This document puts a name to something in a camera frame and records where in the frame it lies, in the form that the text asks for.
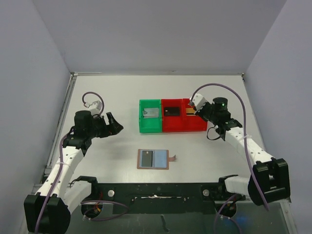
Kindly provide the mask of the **gold VIP card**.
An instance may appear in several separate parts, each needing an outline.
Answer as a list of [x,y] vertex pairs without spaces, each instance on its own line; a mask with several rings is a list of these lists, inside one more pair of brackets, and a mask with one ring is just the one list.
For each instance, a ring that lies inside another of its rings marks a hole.
[[193,108],[186,108],[187,116],[195,116],[195,110]]

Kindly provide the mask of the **green plastic bin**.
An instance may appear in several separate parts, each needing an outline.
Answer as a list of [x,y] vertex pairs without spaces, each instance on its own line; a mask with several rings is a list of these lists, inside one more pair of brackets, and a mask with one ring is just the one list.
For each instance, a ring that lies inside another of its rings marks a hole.
[[[159,108],[159,118],[143,118],[144,108]],[[140,99],[139,100],[139,132],[161,133],[162,132],[162,110],[160,99]]]

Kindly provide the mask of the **dark grey card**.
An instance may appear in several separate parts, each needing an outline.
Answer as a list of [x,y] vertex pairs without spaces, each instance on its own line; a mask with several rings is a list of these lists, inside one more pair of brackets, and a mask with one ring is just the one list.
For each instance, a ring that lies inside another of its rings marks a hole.
[[180,108],[179,107],[164,107],[164,116],[167,116],[167,117],[180,116]]

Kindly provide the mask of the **brown leather card holder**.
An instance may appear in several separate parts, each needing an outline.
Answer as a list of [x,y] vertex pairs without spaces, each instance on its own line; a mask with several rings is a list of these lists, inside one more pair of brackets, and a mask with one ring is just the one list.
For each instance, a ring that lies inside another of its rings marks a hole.
[[[148,151],[148,150],[153,151],[153,166],[142,167],[141,166],[142,151]],[[175,160],[176,160],[176,155],[170,156],[169,150],[138,149],[137,168],[138,169],[153,169],[153,170],[168,170],[169,163]]]

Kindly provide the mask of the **black VIP card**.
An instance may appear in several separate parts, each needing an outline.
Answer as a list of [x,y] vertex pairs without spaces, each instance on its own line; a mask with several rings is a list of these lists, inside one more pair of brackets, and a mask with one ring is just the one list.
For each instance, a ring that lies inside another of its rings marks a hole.
[[141,166],[142,167],[152,167],[153,166],[153,151],[142,151],[141,156]]

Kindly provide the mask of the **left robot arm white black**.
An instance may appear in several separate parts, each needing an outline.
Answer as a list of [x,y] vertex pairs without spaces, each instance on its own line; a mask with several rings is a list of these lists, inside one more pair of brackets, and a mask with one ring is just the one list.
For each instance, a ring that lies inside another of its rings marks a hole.
[[34,234],[63,234],[71,213],[87,196],[96,193],[96,183],[86,182],[78,191],[67,190],[70,179],[85,157],[94,138],[115,136],[123,130],[112,113],[106,116],[89,110],[75,113],[74,125],[60,140],[59,158],[42,186],[24,200],[27,229]]

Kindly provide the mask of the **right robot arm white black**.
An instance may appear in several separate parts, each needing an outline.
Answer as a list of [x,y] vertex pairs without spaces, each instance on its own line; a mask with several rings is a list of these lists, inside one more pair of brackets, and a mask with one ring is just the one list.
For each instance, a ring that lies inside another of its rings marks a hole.
[[291,189],[287,162],[273,157],[245,134],[243,125],[231,117],[227,104],[228,100],[224,97],[216,97],[212,103],[201,94],[190,98],[195,115],[212,123],[219,137],[244,156],[251,169],[250,178],[238,175],[226,178],[225,190],[248,196],[257,206],[289,198]]

